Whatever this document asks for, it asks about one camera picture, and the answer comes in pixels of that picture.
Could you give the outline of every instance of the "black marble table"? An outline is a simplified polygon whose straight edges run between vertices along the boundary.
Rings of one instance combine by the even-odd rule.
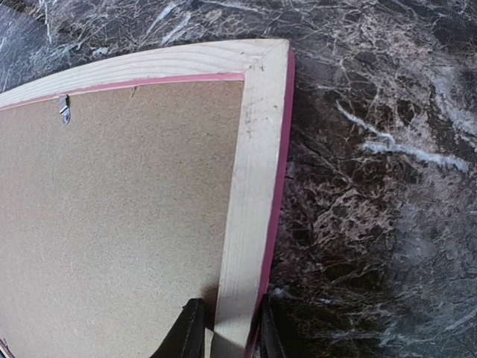
[[[270,37],[297,57],[271,293],[314,357],[477,357],[476,0],[0,0],[0,90]]]

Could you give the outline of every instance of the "pink painted edge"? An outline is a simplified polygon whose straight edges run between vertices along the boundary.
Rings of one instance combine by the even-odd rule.
[[[25,104],[32,104],[41,101],[47,101],[49,99],[58,98],[61,95],[80,95],[84,93],[100,92],[107,90],[119,90],[121,88],[130,88],[134,86],[144,86],[151,84],[177,84],[182,82],[201,82],[201,81],[243,81],[245,75],[243,72],[225,72],[225,73],[213,73],[206,75],[187,75],[187,76],[171,76],[164,78],[137,78],[130,81],[117,82],[111,84],[99,84],[91,87],[72,89],[66,93],[55,93],[52,95],[44,95],[42,97],[33,98],[28,101],[18,102],[5,107],[0,108],[2,110],[9,110],[11,108],[20,107]]]
[[[249,344],[247,345],[246,357],[253,355],[253,350],[256,346],[256,340],[259,335],[258,327],[258,309],[261,306],[262,299],[268,290],[268,282],[270,278],[271,264],[274,258],[275,241],[277,239],[278,221],[280,216],[280,208],[282,206],[283,186],[285,184],[286,163],[288,156],[288,145],[290,143],[291,130],[291,112],[293,109],[293,92],[295,80],[295,58],[291,49],[288,50],[288,68],[287,79],[285,87],[285,98],[283,107],[283,121],[282,133],[280,140],[280,149],[278,156],[277,176],[275,179],[274,198],[272,201],[272,208],[270,220],[268,222],[267,244],[265,248],[265,255],[262,264],[262,276],[260,279],[259,292],[255,306],[255,317],[253,319],[252,330],[250,331]]]

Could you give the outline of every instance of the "wooden frame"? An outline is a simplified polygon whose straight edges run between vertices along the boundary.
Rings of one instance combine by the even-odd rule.
[[[185,81],[244,81],[213,357],[242,357],[266,292],[285,176],[294,58],[287,40],[144,51],[68,69],[0,95],[0,110],[60,95]]]

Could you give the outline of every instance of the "marble pattern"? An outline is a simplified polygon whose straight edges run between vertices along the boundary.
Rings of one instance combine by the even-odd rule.
[[[477,357],[475,0],[0,0],[0,90],[105,57],[290,39],[271,292],[313,357]]]

